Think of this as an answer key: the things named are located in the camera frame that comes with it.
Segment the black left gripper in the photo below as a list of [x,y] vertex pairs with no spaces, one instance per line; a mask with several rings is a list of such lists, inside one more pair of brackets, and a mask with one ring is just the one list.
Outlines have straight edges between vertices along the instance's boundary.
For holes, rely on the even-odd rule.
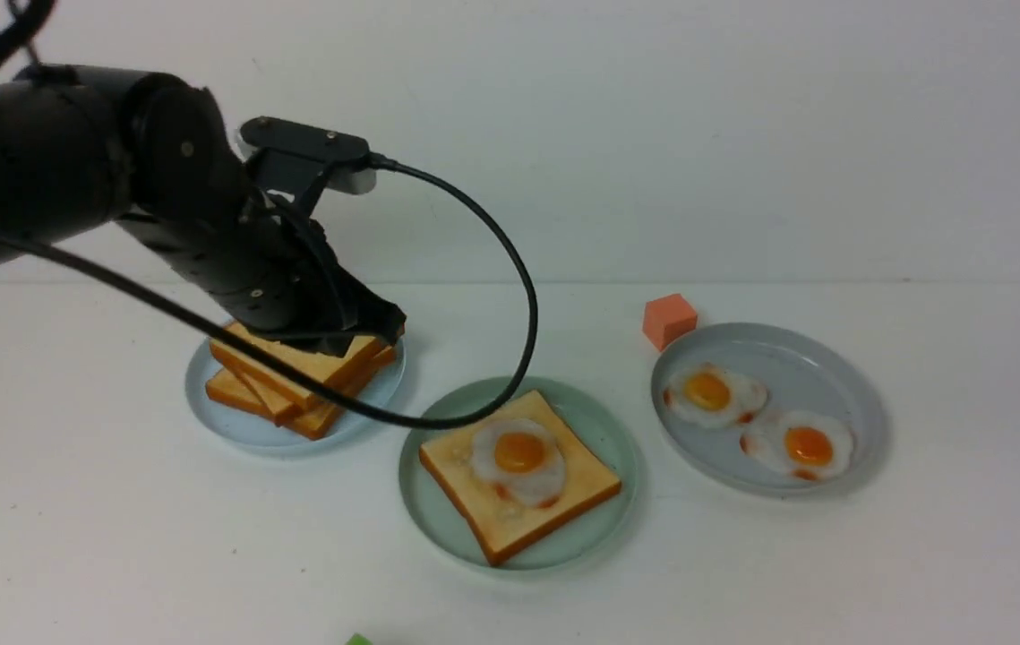
[[162,209],[125,197],[116,224],[255,338],[341,357],[367,336],[394,344],[406,314],[333,252],[321,225],[261,197]]

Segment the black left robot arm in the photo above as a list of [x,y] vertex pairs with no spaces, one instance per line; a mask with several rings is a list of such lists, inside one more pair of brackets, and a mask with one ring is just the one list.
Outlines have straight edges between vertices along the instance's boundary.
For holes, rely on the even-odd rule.
[[398,306],[340,265],[312,220],[374,188],[358,136],[262,116],[241,159],[207,89],[158,71],[51,65],[0,84],[0,234],[59,244],[117,224],[252,335],[340,357],[394,343]]

